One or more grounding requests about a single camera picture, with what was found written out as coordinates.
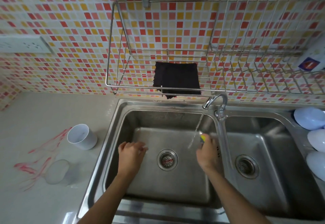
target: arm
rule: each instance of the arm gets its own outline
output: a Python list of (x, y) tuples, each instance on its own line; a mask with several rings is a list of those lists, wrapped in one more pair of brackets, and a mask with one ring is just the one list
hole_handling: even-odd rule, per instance
[(148, 150), (144, 146), (143, 142), (120, 144), (116, 177), (99, 200), (80, 219), (79, 224), (112, 223), (120, 201), (138, 173), (144, 155)]
[(221, 200), (230, 223), (270, 224), (220, 173), (217, 171), (217, 150), (214, 141), (205, 134), (206, 140), (196, 151), (199, 165), (208, 176)]

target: electrical socket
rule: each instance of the electrical socket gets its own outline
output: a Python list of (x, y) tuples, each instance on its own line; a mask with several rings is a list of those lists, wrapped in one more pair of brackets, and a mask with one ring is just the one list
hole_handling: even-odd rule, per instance
[(0, 53), (52, 53), (51, 48), (38, 35), (0, 36)]

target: stainless steel sink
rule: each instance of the stainless steel sink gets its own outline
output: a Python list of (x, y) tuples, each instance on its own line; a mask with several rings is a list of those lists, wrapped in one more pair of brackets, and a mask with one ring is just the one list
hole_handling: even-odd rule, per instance
[(267, 216), (324, 219), (320, 190), (280, 121), (233, 116), (225, 128), (238, 190), (249, 202)]
[[(308, 169), (313, 148), (291, 112), (227, 106), (226, 119), (204, 111), (199, 131), (218, 139), (220, 168), (257, 209), (275, 223), (325, 223), (325, 184)], [(229, 222), (196, 161), (202, 103), (120, 99), (81, 203), (81, 218), (117, 173), (117, 147), (141, 140), (148, 152), (122, 199), (117, 223)]]

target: drain strainer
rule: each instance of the drain strainer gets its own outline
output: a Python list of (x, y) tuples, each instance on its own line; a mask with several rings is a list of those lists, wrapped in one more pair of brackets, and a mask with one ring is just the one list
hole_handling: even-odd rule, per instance
[(237, 156), (235, 165), (238, 172), (248, 179), (255, 179), (260, 172), (257, 162), (247, 155)]
[(174, 151), (165, 149), (158, 154), (157, 161), (162, 170), (169, 171), (176, 167), (178, 158)]

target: person's left arm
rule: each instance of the person's left arm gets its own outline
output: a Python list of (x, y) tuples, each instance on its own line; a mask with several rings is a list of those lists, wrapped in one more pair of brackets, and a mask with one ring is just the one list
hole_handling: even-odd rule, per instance
[(120, 144), (116, 177), (99, 200), (80, 219), (79, 224), (112, 223), (120, 201), (138, 173), (144, 155), (148, 150), (144, 146), (143, 142)]

